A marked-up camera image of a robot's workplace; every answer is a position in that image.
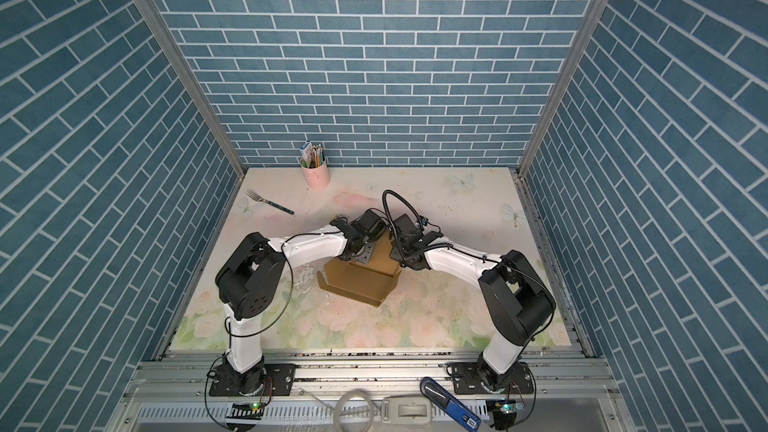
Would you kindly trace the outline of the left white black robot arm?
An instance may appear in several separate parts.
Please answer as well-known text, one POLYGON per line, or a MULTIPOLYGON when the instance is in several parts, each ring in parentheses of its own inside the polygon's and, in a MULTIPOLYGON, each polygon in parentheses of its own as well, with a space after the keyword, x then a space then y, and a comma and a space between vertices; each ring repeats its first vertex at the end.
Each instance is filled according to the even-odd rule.
POLYGON ((316 260, 349 260, 387 230, 384 218, 366 211, 352 221, 339 217, 320 229, 287 238, 253 232, 242 240, 215 278, 228 345, 214 371, 226 394, 251 396, 268 385, 261 335, 278 320, 264 325, 261 315, 275 298, 282 275, 287 272, 293 279, 295 268, 316 260))

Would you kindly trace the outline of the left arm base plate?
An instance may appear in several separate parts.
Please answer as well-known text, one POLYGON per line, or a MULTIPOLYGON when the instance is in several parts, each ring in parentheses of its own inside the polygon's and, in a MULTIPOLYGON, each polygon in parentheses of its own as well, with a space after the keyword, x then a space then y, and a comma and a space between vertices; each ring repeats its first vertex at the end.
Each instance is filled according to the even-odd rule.
POLYGON ((213 397, 289 396, 295 372, 293 364, 265 364, 264 361, 238 372, 225 361, 208 372, 208 393, 213 397))

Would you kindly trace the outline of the brown cardboard box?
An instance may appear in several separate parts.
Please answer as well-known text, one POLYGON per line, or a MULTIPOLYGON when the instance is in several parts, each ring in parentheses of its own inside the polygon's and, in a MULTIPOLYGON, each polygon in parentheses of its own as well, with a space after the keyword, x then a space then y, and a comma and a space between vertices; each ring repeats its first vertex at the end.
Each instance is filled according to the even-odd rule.
POLYGON ((379 307, 397 287, 402 271, 390 257, 392 250, 384 235, 349 261, 334 258, 317 273, 318 285, 326 292, 379 307))

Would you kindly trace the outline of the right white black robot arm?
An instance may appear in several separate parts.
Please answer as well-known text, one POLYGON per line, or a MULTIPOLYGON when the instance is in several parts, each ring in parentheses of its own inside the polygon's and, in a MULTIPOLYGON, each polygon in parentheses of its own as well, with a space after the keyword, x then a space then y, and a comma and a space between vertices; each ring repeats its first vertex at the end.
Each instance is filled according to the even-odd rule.
POLYGON ((519 251, 486 254, 461 246, 439 231, 426 231, 407 215, 389 226, 393 258, 413 270, 444 272, 476 285, 495 327, 478 358, 481 383, 496 392, 512 382, 512 369, 557 308, 553 294, 519 251))

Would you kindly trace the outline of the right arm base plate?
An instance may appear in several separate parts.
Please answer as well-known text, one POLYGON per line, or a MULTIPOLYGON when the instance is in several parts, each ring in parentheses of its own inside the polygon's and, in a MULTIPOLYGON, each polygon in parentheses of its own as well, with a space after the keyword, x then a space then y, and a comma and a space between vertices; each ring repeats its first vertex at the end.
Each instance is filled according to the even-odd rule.
POLYGON ((532 394, 536 386, 527 363, 518 361, 506 372, 498 373, 482 360, 477 362, 449 362, 445 370, 459 395, 470 394, 532 394))

